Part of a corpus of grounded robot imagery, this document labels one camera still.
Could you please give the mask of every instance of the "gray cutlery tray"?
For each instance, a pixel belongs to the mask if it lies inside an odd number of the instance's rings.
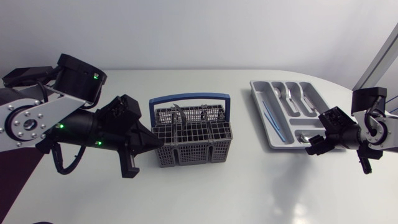
[[[270,147],[274,149],[304,149],[310,145],[303,143],[301,135],[309,138],[317,134],[325,136],[325,128],[318,116],[327,111],[329,107],[310,82],[251,80],[250,86],[262,123],[266,129]],[[278,97],[274,88],[280,91],[280,97]],[[285,142],[281,140],[264,115],[266,108],[262,101],[267,104],[279,125]]]

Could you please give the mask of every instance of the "metal frame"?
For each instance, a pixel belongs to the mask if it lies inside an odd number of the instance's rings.
[[[392,30],[379,53],[364,72],[353,90],[374,87],[398,57],[398,24]]]

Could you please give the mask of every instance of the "white wall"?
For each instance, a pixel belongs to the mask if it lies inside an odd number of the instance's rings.
[[[351,88],[397,11],[396,0],[1,0],[0,74],[66,53],[104,70],[269,68]]]

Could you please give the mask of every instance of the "black cable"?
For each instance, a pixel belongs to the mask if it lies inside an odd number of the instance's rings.
[[[81,108],[81,109],[84,109],[84,110],[88,110],[88,109],[94,108],[94,107],[98,104],[98,102],[99,102],[99,100],[100,100],[101,90],[102,90],[102,88],[99,89],[97,98],[95,98],[95,101],[94,101],[94,103],[93,103],[92,105],[89,105],[89,106],[84,106],[84,105],[83,105],[83,106],[81,106],[80,108]]]
[[[365,113],[365,126],[371,133],[371,136],[375,136],[377,134],[377,130],[371,126],[371,115],[373,114],[373,111],[376,109],[377,105],[380,103],[381,99],[381,96],[377,97],[372,107],[370,107]]]
[[[85,150],[86,146],[81,146],[79,153],[77,154],[77,156],[75,156],[76,157],[75,160],[67,168],[63,168],[61,145],[59,145],[59,143],[56,142],[51,147],[51,151],[52,151],[52,157],[54,159],[55,168],[57,169],[58,173],[63,175],[70,174],[79,164],[81,157],[85,153]]]
[[[49,95],[47,94],[47,90],[43,86],[43,83],[41,83],[38,80],[36,80],[35,82],[40,87],[40,89],[42,90],[44,103],[48,102],[49,101]]]
[[[57,66],[57,67],[55,67],[53,70],[51,70],[48,73],[44,72],[44,73],[39,73],[39,74],[26,75],[26,76],[23,76],[23,77],[18,77],[18,78],[15,78],[13,81],[9,82],[6,85],[6,87],[12,88],[12,87],[14,87],[15,85],[17,85],[18,83],[20,83],[21,81],[24,81],[24,80],[35,80],[35,79],[43,78],[43,77],[50,77],[52,75],[54,75],[56,77],[56,74],[58,74],[58,72],[61,72],[62,69],[63,69],[62,67]]]

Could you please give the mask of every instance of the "blue utensil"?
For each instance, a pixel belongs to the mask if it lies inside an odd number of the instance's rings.
[[[272,125],[272,127],[275,129],[276,133],[278,134],[278,136],[280,137],[280,140],[282,140],[282,142],[285,142],[285,137],[283,136],[283,134],[279,131],[279,126],[276,123],[274,117],[272,116],[271,111],[269,110],[266,102],[264,102],[264,100],[262,101],[262,103],[264,104],[264,106],[266,107],[267,112],[269,113],[269,115],[263,111],[264,115],[266,116],[266,118],[268,119],[268,121],[270,122],[270,124]]]

